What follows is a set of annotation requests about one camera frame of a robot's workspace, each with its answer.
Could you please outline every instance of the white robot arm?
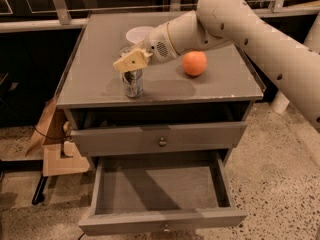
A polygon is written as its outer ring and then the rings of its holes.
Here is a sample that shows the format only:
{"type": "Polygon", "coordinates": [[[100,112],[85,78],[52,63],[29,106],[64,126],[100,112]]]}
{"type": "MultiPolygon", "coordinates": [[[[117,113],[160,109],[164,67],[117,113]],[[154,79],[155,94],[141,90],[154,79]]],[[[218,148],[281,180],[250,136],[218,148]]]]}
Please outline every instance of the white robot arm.
{"type": "Polygon", "coordinates": [[[265,23],[244,0],[199,0],[196,12],[155,28],[130,51],[133,56],[114,67],[138,70],[228,42],[240,47],[320,132],[320,55],[265,23]]]}

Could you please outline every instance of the concrete floor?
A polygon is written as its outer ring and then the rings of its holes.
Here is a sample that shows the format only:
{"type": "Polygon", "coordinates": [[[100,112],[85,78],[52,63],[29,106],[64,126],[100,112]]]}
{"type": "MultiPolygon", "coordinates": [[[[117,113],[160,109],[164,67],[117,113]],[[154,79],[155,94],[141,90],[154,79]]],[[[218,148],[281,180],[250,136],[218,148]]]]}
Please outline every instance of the concrete floor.
{"type": "MultiPolygon", "coordinates": [[[[283,116],[255,104],[249,126],[226,174],[237,207],[248,212],[238,227],[81,239],[316,239],[320,225],[320,135],[290,106],[283,116]]],[[[31,127],[0,129],[0,159],[25,159],[31,127]]],[[[41,158],[41,152],[28,159],[41,158]]],[[[5,173],[0,184],[0,239],[72,239],[88,216],[92,173],[49,178],[45,201],[31,200],[40,172],[5,173]]]]}

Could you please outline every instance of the drawer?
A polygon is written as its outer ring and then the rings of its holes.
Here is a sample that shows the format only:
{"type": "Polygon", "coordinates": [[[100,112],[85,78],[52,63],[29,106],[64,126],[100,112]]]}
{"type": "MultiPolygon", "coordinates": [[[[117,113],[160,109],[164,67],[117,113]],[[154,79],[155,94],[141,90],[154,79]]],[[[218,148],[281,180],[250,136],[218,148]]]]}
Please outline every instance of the drawer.
{"type": "Polygon", "coordinates": [[[246,122],[87,129],[72,132],[83,156],[110,156],[236,147],[246,122]]]}
{"type": "Polygon", "coordinates": [[[90,216],[79,222],[89,236],[237,226],[218,152],[111,156],[99,160],[90,216]]]}

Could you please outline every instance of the drawer handle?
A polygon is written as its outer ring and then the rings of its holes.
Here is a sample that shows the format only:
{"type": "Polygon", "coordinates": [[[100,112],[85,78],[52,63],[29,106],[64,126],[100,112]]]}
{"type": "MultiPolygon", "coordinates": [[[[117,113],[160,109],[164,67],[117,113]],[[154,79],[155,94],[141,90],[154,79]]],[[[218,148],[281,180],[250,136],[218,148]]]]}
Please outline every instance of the drawer handle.
{"type": "Polygon", "coordinates": [[[163,230],[163,232],[165,232],[165,233],[170,233],[170,232],[171,232],[170,229],[168,229],[168,224],[165,224],[165,225],[164,225],[164,230],[163,230]]]}
{"type": "Polygon", "coordinates": [[[160,147],[164,147],[167,145],[167,141],[165,138],[161,137],[160,140],[159,140],[159,146],[160,147]]]}

